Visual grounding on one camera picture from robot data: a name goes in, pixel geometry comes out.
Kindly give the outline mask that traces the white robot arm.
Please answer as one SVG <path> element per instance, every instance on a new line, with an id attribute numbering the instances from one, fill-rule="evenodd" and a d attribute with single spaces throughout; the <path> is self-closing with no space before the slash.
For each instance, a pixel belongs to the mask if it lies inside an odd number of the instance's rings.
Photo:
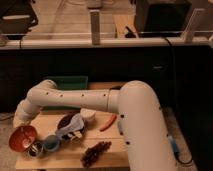
<path id="1" fill-rule="evenodd" d="M 15 111 L 13 124 L 31 122 L 45 106 L 71 106 L 120 116 L 131 171 L 177 171 L 160 103 L 145 82 L 130 81 L 121 89 L 72 90 L 44 80 L 32 87 Z"/>

